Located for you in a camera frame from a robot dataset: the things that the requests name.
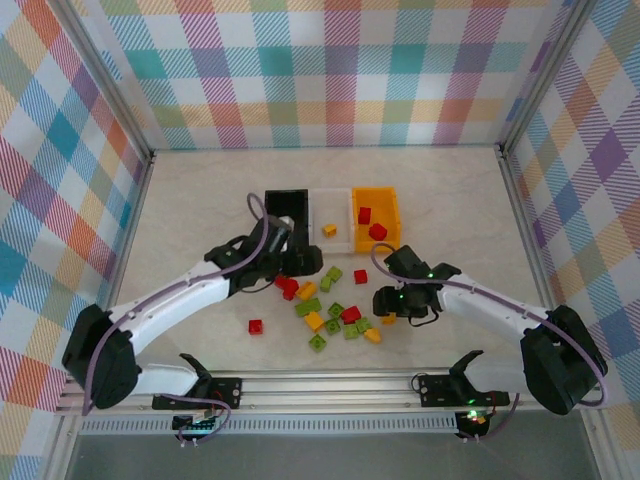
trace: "checkered backdrop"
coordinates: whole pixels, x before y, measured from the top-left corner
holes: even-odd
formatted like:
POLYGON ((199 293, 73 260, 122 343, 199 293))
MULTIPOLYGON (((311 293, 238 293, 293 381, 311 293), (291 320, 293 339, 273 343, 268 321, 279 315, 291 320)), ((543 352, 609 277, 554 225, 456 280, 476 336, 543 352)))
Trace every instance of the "checkered backdrop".
POLYGON ((74 0, 171 149, 494 143, 571 3, 74 0))
POLYGON ((0 479, 35 476, 62 351, 105 300, 141 172, 44 0, 0 0, 0 479))
POLYGON ((640 478, 640 0, 598 2, 515 154, 553 292, 609 360, 640 478))

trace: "toy block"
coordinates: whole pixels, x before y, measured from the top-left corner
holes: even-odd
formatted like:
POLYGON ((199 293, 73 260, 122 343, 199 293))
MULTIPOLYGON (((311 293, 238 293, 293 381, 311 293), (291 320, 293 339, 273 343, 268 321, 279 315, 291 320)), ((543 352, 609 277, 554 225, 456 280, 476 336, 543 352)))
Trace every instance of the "toy block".
POLYGON ((369 225, 371 223, 371 209, 360 207, 358 211, 358 225, 369 225))
POLYGON ((335 237, 336 233, 338 233, 338 227, 333 223, 330 223, 329 225, 322 227, 322 233, 324 233, 324 236, 327 238, 335 237))
POLYGON ((331 267, 326 276, 334 282, 337 282, 338 280, 340 280, 340 277, 342 277, 342 270, 340 270, 338 267, 331 267))
POLYGON ((387 238, 387 229, 379 223, 374 223, 369 227, 369 236, 378 242, 387 238))
POLYGON ((322 280, 320 280, 320 291, 329 293, 332 283, 333 280, 331 280, 329 277, 322 277, 322 280))
POLYGON ((334 335, 341 330, 340 322, 335 318, 332 318, 331 320, 327 320, 324 324, 324 328, 327 329, 327 333, 329 335, 334 335))
POLYGON ((289 284, 289 279, 284 275, 276 275, 276 279, 273 283, 280 290, 284 290, 285 288, 287 288, 287 285, 289 284))
POLYGON ((249 320, 249 335, 262 335, 262 320, 249 320))
POLYGON ((356 320, 356 327, 358 328, 359 333, 364 333, 370 328, 373 328, 373 325, 371 325, 371 322, 367 317, 362 317, 356 320))
POLYGON ((352 340, 360 336, 360 333, 358 332, 358 327, 356 327, 355 325, 345 325, 343 330, 344 330, 344 338, 346 338, 347 340, 352 340))
POLYGON ((313 297, 313 294, 316 293, 317 291, 318 291, 318 287, 316 287, 315 283, 306 282, 306 283, 303 283, 302 286, 298 289, 298 291, 296 292, 296 297, 298 297, 303 302, 306 302, 311 297, 313 297))
POLYGON ((370 328, 369 330, 364 332, 364 338, 369 340, 371 343, 380 343, 382 341, 380 330, 378 330, 377 328, 370 328))
POLYGON ((329 315, 331 315, 331 318, 338 318, 340 314, 344 312, 344 307, 338 302, 334 302, 327 311, 329 312, 329 315))
POLYGON ((345 325, 350 325, 352 323, 356 323, 356 320, 362 318, 362 315, 360 314, 360 310, 358 310, 358 307, 354 306, 349 307, 345 311, 343 311, 340 314, 340 318, 342 318, 345 325))
POLYGON ((324 347, 327 346, 327 341, 320 335, 315 335, 311 340, 309 340, 309 345, 316 351, 316 353, 320 353, 324 350, 324 347))
POLYGON ((396 323, 396 314, 392 313, 390 315, 387 315, 386 317, 381 317, 380 320, 382 321, 383 325, 393 325, 394 323, 396 323))
POLYGON ((356 281, 356 285, 361 285, 369 281, 366 270, 356 270, 353 272, 353 278, 356 281))
POLYGON ((282 292, 282 298, 289 301, 293 300, 293 297, 295 296, 299 288, 300 286, 298 285, 297 280, 294 280, 293 278, 288 278, 287 284, 284 287, 284 291, 282 292))
POLYGON ((304 317, 311 312, 319 312, 320 310, 322 310, 322 305, 320 305, 320 300, 317 298, 312 298, 311 300, 296 305, 296 313, 299 317, 304 317))
POLYGON ((307 325, 309 325, 309 328, 313 330, 313 333, 318 333, 324 326, 324 320, 318 312, 311 312, 308 315, 305 315, 304 321, 307 322, 307 325))

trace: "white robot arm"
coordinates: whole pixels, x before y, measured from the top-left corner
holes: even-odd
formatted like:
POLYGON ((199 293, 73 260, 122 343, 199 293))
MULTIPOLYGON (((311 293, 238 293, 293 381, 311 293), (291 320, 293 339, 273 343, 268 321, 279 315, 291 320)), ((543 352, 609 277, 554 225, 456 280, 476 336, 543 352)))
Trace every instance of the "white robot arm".
POLYGON ((169 365, 141 367, 136 356, 193 313, 255 285, 261 278, 270 280, 279 273, 312 275, 322 268, 320 250, 296 241, 286 221, 267 216, 261 207, 263 219, 250 235, 215 247, 168 285, 109 311, 90 305, 80 312, 62 364, 85 389, 89 400, 85 401, 85 414, 91 406, 109 408, 136 394, 207 399, 211 377, 190 355, 181 357, 195 371, 169 365))
POLYGON ((408 246, 385 259, 385 274, 403 283, 383 287, 373 299, 375 315, 422 318, 429 311, 453 313, 511 343, 513 355, 475 350, 450 370, 450 383, 461 404, 483 392, 530 393, 545 408, 565 415, 577 403, 591 404, 584 396, 603 383, 607 364, 580 316, 561 305, 553 311, 517 302, 479 285, 451 265, 430 268, 408 246))

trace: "table surface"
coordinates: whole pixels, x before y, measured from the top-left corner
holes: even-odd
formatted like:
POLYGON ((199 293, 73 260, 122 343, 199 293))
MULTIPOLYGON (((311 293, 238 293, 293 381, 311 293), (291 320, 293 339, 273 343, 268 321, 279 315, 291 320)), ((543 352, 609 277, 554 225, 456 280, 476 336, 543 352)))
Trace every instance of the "table surface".
MULTIPOLYGON (((538 296, 494 152, 490 148, 359 148, 160 153, 151 178, 119 302, 140 297, 182 275, 214 246, 246 234, 255 221, 246 194, 268 189, 393 186, 403 243, 430 265, 453 264, 476 281, 515 299, 538 296)), ((325 256, 319 281, 335 265, 344 272, 326 308, 357 305, 374 326, 371 298, 393 284, 367 255, 325 256), (369 282, 355 285, 353 271, 369 282)), ((142 353, 146 361, 179 364, 187 352, 212 370, 318 370, 449 367, 470 350, 515 352, 470 319, 443 314, 422 328, 399 319, 380 326, 382 343, 322 333, 328 345, 314 352, 313 333, 294 302, 270 287, 239 293, 207 307, 160 336, 142 353), (264 334, 250 336, 250 319, 264 334)))

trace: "black bracket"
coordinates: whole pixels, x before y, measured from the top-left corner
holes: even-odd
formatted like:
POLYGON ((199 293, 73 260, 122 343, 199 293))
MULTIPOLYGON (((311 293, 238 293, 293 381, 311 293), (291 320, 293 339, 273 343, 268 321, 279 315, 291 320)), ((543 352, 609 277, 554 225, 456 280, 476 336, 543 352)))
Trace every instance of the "black bracket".
POLYGON ((422 407, 504 407, 509 405, 506 392, 479 393, 466 399, 460 397, 451 375, 419 375, 418 393, 422 407))
MULTIPOLYGON (((202 364, 188 353, 181 353, 180 357, 187 361, 198 374, 198 381, 184 396, 209 400, 220 400, 236 410, 242 398, 241 378, 214 378, 202 364)), ((172 400, 162 395, 156 395, 151 402, 153 410, 210 410, 210 403, 183 402, 172 400)))

